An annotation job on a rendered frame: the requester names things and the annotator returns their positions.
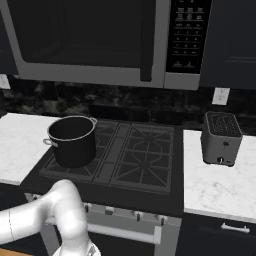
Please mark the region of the black gas stove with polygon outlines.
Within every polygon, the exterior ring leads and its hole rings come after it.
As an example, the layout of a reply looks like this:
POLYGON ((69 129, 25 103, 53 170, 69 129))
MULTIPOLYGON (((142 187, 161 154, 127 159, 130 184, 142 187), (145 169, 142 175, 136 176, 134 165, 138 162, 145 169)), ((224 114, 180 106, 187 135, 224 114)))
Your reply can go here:
POLYGON ((97 154, 76 169, 57 164, 49 149, 21 183, 28 200, 69 179, 84 203, 183 210, 183 132, 174 127, 101 120, 97 154))

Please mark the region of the black stock pot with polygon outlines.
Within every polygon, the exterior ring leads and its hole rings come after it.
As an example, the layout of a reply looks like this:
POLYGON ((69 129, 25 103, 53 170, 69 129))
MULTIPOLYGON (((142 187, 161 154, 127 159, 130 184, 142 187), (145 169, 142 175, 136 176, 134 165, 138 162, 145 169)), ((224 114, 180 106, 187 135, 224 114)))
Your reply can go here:
POLYGON ((96 156, 95 129, 98 121, 86 116, 67 116, 54 121, 43 143, 53 149, 56 162, 65 168, 80 168, 96 156))

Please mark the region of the grey toaster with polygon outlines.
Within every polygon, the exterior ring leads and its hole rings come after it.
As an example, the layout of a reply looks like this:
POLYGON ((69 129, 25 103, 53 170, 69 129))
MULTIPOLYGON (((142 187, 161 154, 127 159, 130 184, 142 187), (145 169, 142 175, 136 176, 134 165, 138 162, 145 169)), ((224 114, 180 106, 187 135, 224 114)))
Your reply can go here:
POLYGON ((231 113, 208 111, 204 116, 201 149, 206 164, 233 167, 243 134, 231 113))

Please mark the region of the silver oven door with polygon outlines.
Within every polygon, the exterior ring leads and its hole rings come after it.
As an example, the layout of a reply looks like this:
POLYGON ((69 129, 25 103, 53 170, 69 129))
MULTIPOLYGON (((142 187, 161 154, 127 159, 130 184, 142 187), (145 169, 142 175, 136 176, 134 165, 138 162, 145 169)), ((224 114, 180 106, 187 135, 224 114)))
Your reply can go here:
MULTIPOLYGON (((92 204, 92 208, 89 212, 100 212, 105 214, 106 206, 110 205, 92 204)), ((161 243, 159 245, 154 245, 89 232, 91 240, 99 248, 102 256, 175 256, 181 226, 181 216, 183 213, 183 210, 180 207, 176 208, 175 206, 171 206, 169 209, 166 207, 163 209, 153 209, 152 207, 138 205, 134 207, 111 207, 115 208, 113 215, 135 217, 134 212, 140 211, 143 213, 141 220, 155 221, 162 227, 161 243), (167 223, 164 226, 162 226, 157 219, 158 215, 168 217, 167 223)))

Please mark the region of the dark blue drawer front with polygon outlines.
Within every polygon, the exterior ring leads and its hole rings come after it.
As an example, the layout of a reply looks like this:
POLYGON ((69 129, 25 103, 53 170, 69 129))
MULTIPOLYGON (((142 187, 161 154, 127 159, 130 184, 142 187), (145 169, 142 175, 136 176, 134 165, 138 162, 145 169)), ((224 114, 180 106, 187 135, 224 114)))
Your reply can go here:
POLYGON ((256 224, 186 213, 175 256, 256 256, 256 224), (222 230, 224 222, 250 233, 222 230))

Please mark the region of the white wall outlet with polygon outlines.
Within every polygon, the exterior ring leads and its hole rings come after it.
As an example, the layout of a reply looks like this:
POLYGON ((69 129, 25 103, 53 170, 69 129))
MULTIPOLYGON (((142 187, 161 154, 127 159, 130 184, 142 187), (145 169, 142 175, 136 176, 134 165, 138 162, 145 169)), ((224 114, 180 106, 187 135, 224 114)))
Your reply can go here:
POLYGON ((5 74, 0 74, 0 88, 10 89, 10 84, 5 74))
POLYGON ((226 105, 228 102, 229 92, 230 92, 229 88, 215 88, 212 104, 221 105, 221 106, 226 105))

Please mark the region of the dark blue wall cupboard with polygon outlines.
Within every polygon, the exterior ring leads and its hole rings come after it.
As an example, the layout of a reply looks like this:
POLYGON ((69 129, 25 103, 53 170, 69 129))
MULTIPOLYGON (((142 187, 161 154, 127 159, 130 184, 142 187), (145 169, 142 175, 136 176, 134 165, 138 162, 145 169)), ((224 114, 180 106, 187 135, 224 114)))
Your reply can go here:
POLYGON ((199 86, 256 90, 256 0, 212 0, 199 86))
POLYGON ((15 59, 0 11, 0 74, 17 75, 15 59))

